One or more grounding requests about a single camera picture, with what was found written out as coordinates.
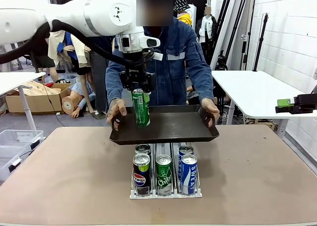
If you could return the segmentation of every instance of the brown table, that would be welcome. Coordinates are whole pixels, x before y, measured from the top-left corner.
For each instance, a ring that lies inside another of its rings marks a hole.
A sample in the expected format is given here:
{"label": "brown table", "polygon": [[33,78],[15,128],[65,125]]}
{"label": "brown table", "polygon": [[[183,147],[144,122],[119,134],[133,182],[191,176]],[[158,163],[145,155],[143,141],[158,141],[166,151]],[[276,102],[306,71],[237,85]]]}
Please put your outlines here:
{"label": "brown table", "polygon": [[0,187],[0,222],[31,225],[317,222],[317,177],[268,127],[193,144],[202,198],[130,200],[133,146],[109,127],[56,129]]}

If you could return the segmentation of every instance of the table leg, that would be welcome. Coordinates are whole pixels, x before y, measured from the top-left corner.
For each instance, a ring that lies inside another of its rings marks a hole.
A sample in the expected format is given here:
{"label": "table leg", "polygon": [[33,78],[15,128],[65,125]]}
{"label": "table leg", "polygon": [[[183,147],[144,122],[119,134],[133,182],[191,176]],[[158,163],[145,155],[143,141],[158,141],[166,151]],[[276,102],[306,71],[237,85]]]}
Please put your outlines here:
{"label": "table leg", "polygon": [[228,113],[228,119],[227,119],[227,125],[231,125],[232,124],[234,106],[235,106],[235,103],[234,103],[233,100],[231,100],[230,107],[229,107],[229,113]]}
{"label": "table leg", "polygon": [[26,101],[26,97],[25,97],[25,94],[23,92],[22,86],[19,86],[18,89],[19,89],[20,97],[22,99],[22,103],[23,103],[23,107],[24,107],[24,111],[25,111],[26,117],[28,118],[28,121],[29,121],[30,128],[31,128],[31,130],[36,130],[35,123],[34,123],[34,120],[33,120],[29,105],[28,105],[28,103]]}
{"label": "table leg", "polygon": [[286,131],[287,123],[288,123],[288,119],[281,119],[281,120],[280,120],[280,123],[278,124],[278,129],[277,129],[276,134],[277,134],[281,139],[283,139],[283,137],[284,137],[284,134],[285,134],[285,131]]}

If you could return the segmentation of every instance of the denim jacket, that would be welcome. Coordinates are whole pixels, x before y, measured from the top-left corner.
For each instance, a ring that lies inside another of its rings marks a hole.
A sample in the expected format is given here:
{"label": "denim jacket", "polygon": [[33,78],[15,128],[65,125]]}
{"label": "denim jacket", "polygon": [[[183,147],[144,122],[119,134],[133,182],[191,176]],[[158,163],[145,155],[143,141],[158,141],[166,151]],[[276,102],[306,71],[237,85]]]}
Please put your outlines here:
{"label": "denim jacket", "polygon": [[[144,29],[145,34],[151,36],[147,28]],[[150,105],[186,104],[185,69],[199,94],[199,100],[213,99],[211,68],[205,62],[201,45],[197,42],[192,27],[174,18],[172,26],[162,27],[159,39],[161,45],[156,49],[163,54],[163,60],[153,59],[147,65],[147,72],[156,74],[156,88],[150,95]],[[113,54],[122,57],[118,49]],[[109,103],[115,98],[121,99],[123,88],[119,72],[123,70],[123,66],[112,61],[106,69]]]}

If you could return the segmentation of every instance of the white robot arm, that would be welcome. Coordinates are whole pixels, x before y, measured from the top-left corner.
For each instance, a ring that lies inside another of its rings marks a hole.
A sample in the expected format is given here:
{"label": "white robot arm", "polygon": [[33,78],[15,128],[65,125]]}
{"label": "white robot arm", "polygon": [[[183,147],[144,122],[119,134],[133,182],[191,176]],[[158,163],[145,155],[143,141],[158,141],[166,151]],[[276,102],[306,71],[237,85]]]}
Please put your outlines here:
{"label": "white robot arm", "polygon": [[0,2],[0,45],[30,39],[37,29],[53,21],[71,25],[86,37],[118,35],[119,50],[140,52],[158,47],[158,39],[136,26],[136,0],[73,0],[63,5]]}

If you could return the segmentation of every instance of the can lid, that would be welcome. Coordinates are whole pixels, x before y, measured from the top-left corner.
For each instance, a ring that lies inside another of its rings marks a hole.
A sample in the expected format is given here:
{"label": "can lid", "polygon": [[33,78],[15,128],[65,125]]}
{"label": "can lid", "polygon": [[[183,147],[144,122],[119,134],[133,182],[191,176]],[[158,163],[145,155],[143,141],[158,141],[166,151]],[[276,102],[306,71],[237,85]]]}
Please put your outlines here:
{"label": "can lid", "polygon": [[151,147],[149,144],[140,144],[135,147],[135,151],[139,153],[149,153],[151,151]]}
{"label": "can lid", "polygon": [[143,93],[142,89],[135,89],[132,93],[138,94],[138,93]]}
{"label": "can lid", "polygon": [[150,162],[150,156],[144,153],[136,154],[133,157],[133,163],[137,165],[146,165]]}
{"label": "can lid", "polygon": [[160,155],[157,157],[157,163],[166,166],[172,162],[172,158],[169,155]]}
{"label": "can lid", "polygon": [[191,154],[194,152],[194,148],[192,146],[181,146],[179,151],[184,154]]}
{"label": "can lid", "polygon": [[197,157],[195,155],[192,154],[185,154],[182,157],[182,162],[188,165],[192,165],[195,164],[197,162]]}

